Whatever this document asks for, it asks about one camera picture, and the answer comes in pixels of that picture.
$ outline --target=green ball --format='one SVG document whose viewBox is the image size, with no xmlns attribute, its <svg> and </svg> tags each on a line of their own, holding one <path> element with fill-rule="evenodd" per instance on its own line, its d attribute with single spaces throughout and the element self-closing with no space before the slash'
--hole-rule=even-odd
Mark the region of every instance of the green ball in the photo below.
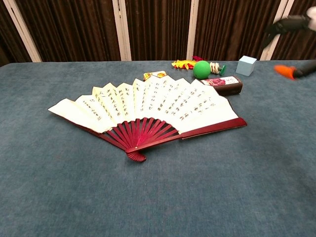
<svg viewBox="0 0 316 237">
<path fill-rule="evenodd" d="M 198 61 L 193 67 L 193 75 L 197 79 L 206 79 L 211 74 L 211 66 L 206 61 Z"/>
</svg>

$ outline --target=white vertical strip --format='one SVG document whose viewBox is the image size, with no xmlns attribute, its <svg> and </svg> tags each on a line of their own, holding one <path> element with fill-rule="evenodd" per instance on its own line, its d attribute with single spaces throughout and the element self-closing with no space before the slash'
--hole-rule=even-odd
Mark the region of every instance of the white vertical strip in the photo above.
<svg viewBox="0 0 316 237">
<path fill-rule="evenodd" d="M 187 60 L 192 60 L 198 19 L 198 0 L 191 0 L 190 24 L 187 46 Z"/>
<path fill-rule="evenodd" d="M 19 32 L 19 35 L 26 47 L 27 52 L 33 62 L 41 62 L 40 54 L 34 44 L 31 34 L 23 20 L 21 12 L 15 2 L 15 0 L 3 0 L 12 21 Z"/>
<path fill-rule="evenodd" d="M 274 22 L 288 16 L 293 3 L 294 3 L 294 0 L 281 0 L 278 10 L 276 12 Z M 270 46 L 268 46 L 267 48 L 263 50 L 260 60 L 271 60 L 279 38 L 280 38 L 280 35 L 277 35 L 271 42 Z"/>
<path fill-rule="evenodd" d="M 125 0 L 112 0 L 121 61 L 131 61 Z"/>
</svg>

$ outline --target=red bamboo fan frame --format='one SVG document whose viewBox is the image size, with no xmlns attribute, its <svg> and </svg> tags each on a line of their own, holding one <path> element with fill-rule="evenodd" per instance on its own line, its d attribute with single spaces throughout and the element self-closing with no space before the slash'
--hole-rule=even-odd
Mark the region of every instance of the red bamboo fan frame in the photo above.
<svg viewBox="0 0 316 237">
<path fill-rule="evenodd" d="M 124 150 L 131 160 L 143 162 L 146 160 L 146 156 L 141 154 L 140 151 L 148 147 L 176 139 L 185 139 L 226 129 L 247 126 L 247 123 L 244 119 L 238 117 L 181 134 L 179 134 L 178 130 L 172 125 L 155 118 L 136 119 L 136 121 L 131 122 L 125 121 L 118 124 L 117 127 L 113 127 L 111 131 L 105 133 L 97 133 L 89 128 L 77 124 L 75 125 Z"/>
</svg>

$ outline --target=orange object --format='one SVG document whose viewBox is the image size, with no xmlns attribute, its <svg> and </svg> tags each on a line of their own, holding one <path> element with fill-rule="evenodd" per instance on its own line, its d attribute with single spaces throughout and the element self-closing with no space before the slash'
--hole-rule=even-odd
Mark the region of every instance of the orange object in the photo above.
<svg viewBox="0 0 316 237">
<path fill-rule="evenodd" d="M 165 71 L 153 72 L 153 73 L 144 73 L 144 81 L 146 81 L 151 76 L 155 76 L 157 78 L 162 78 L 166 76 L 167 73 Z"/>
<path fill-rule="evenodd" d="M 287 67 L 284 65 L 276 65 L 275 71 L 281 74 L 284 77 L 290 78 L 291 80 L 295 80 L 293 77 L 293 73 L 296 70 L 295 67 Z"/>
</svg>

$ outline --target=red and yellow toy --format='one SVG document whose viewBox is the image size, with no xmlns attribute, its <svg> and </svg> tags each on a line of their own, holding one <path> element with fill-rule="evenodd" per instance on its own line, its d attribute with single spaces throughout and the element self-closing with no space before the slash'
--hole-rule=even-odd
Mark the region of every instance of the red and yellow toy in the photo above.
<svg viewBox="0 0 316 237">
<path fill-rule="evenodd" d="M 203 60 L 202 58 L 200 57 L 197 57 L 197 56 L 193 56 L 192 57 L 193 60 L 177 60 L 177 61 L 174 61 L 173 63 L 171 63 L 171 65 L 174 67 L 174 68 L 180 68 L 180 69 L 187 69 L 187 70 L 192 70 L 194 65 L 198 62 L 198 61 L 201 61 Z"/>
</svg>

